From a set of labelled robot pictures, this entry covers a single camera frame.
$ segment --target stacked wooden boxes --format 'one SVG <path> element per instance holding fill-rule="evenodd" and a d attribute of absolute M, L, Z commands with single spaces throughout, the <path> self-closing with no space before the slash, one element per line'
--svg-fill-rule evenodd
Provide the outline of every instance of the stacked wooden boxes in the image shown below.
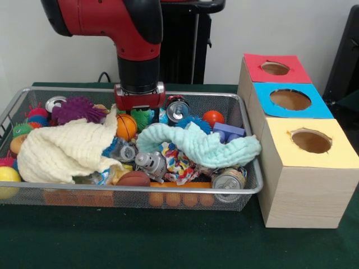
<path fill-rule="evenodd" d="M 266 227 L 337 228 L 359 157 L 298 58 L 245 54 L 237 94 L 263 148 Z"/>

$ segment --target circular hole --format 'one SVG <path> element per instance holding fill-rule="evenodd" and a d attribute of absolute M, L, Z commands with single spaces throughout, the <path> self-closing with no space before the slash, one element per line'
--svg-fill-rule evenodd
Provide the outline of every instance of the circular hole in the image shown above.
<path fill-rule="evenodd" d="M 332 147 L 332 140 L 328 136 L 310 129 L 292 132 L 292 139 L 298 147 L 312 153 L 325 153 Z"/>
<path fill-rule="evenodd" d="M 262 64 L 262 69 L 264 72 L 275 76 L 284 76 L 289 72 L 289 67 L 285 64 L 268 61 Z"/>
<path fill-rule="evenodd" d="M 289 110 L 304 110 L 312 104 L 308 96 L 291 89 L 273 91 L 270 99 L 274 104 Z"/>

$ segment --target red ball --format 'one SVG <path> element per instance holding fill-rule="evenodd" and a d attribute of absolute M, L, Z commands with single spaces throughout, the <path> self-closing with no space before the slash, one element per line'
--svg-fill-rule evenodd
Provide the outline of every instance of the red ball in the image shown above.
<path fill-rule="evenodd" d="M 210 110 L 208 112 L 206 112 L 203 117 L 202 120 L 205 120 L 206 122 L 209 123 L 209 125 L 211 126 L 211 128 L 213 129 L 214 124 L 216 122 L 218 123 L 224 123 L 224 117 L 222 114 L 220 114 L 218 111 L 216 110 Z"/>
<path fill-rule="evenodd" d="M 144 172 L 132 171 L 123 175 L 116 184 L 117 186 L 141 186 L 149 187 L 150 178 Z"/>

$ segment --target metal mesh basket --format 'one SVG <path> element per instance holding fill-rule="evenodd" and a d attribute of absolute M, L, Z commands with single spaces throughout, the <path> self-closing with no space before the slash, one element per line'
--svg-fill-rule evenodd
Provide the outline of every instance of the metal mesh basket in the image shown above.
<path fill-rule="evenodd" d="M 167 95 L 181 94 L 190 105 L 191 115 L 202 116 L 209 109 L 221 112 L 227 124 L 244 127 L 251 135 L 250 126 L 243 101 L 234 94 L 207 94 L 168 92 Z M 0 157 L 6 157 L 12 141 L 12 128 L 22 123 L 29 106 L 45 104 L 53 96 L 85 96 L 95 104 L 110 107 L 114 103 L 112 90 L 72 89 L 58 87 L 31 87 L 19 91 L 0 116 Z M 63 185 L 27 182 L 1 182 L 0 203 L 14 205 L 59 205 L 94 207 L 133 207 L 133 208 L 177 208 L 193 210 L 233 210 L 241 211 L 263 186 L 258 161 L 246 165 L 247 184 L 245 189 L 192 189 L 192 188 L 154 188 L 121 187 L 97 185 Z M 207 177 L 197 178 L 198 182 L 210 181 Z M 1 199 L 6 192 L 16 193 L 11 198 Z M 232 196 L 232 202 L 223 199 Z"/>

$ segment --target blue block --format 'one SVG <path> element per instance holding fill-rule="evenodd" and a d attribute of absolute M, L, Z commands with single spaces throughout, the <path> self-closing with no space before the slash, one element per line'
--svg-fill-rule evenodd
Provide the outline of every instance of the blue block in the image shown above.
<path fill-rule="evenodd" d="M 246 131 L 239 127 L 216 122 L 213 127 L 213 132 L 219 133 L 221 143 L 229 143 L 233 139 L 244 137 Z"/>

